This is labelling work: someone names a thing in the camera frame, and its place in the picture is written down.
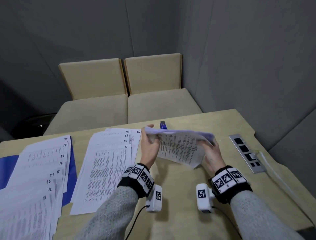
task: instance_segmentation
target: table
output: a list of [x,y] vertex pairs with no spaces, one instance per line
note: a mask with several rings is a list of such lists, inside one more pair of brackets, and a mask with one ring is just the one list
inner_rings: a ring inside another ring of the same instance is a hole
[[[192,129],[214,133],[226,164],[238,168],[246,176],[253,191],[283,222],[295,230],[311,227],[310,221],[303,215],[296,203],[289,198],[282,185],[278,185],[278,181],[274,177],[270,178],[266,173],[253,174],[251,172],[228,137],[231,134],[241,134],[252,150],[260,150],[264,153],[270,165],[301,198],[305,212],[313,222],[316,222],[316,199],[288,168],[273,160],[254,137],[255,131],[235,109],[162,120],[166,122],[169,129]],[[160,120],[115,127],[139,129],[150,123],[159,128]],[[90,137],[93,133],[103,130],[105,128],[69,133],[73,140],[77,174],[82,166]],[[62,135],[65,134],[2,142],[0,157],[17,155],[28,144]],[[140,156],[139,147],[136,162],[140,161]],[[203,214],[198,211],[195,186],[198,183],[206,183],[210,177],[203,167],[193,170],[187,166],[157,158],[150,172],[156,184],[162,186],[163,189],[162,210],[156,214],[143,211],[139,215],[129,239],[210,239],[210,236],[212,239],[239,239],[231,224],[220,212]],[[145,199],[140,199],[135,213],[137,214],[144,205]],[[214,205],[234,219],[228,204],[223,205],[215,200]],[[93,214],[70,216],[71,206],[72,204],[68,204],[63,207],[54,239],[73,238],[93,216]]]

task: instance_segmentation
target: sweater sleeve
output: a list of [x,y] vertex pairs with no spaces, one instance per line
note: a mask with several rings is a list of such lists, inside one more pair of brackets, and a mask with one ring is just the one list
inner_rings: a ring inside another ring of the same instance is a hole
[[253,192],[242,191],[230,202],[242,238],[304,240],[285,225]]
[[124,239],[137,202],[137,193],[132,188],[118,187],[82,228],[76,239]]

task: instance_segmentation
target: silver outlet plate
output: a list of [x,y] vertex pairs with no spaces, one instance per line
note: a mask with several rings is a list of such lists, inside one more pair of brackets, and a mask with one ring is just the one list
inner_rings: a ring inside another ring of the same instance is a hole
[[253,173],[261,173],[267,171],[264,165],[260,162],[260,160],[257,157],[255,159],[251,157],[250,154],[252,153],[252,151],[247,146],[245,141],[242,139],[240,134],[229,135],[229,138],[230,140],[232,140],[238,152],[244,158],[245,162],[247,163],[247,165]]

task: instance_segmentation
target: person's left arm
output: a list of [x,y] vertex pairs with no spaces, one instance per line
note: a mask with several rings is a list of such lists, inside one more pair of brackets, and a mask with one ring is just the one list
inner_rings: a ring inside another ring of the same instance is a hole
[[[154,164],[160,146],[159,138],[151,142],[142,129],[142,157],[140,163],[149,170]],[[139,195],[133,186],[119,186],[82,228],[76,239],[124,239],[125,231],[133,218]]]

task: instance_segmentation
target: beige chair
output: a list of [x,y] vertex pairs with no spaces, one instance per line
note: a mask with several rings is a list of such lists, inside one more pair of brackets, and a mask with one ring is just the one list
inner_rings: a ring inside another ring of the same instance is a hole
[[131,94],[128,123],[202,113],[181,89],[181,54],[127,58],[124,65]]
[[44,135],[127,124],[127,90],[121,60],[61,63],[73,101],[65,102]]

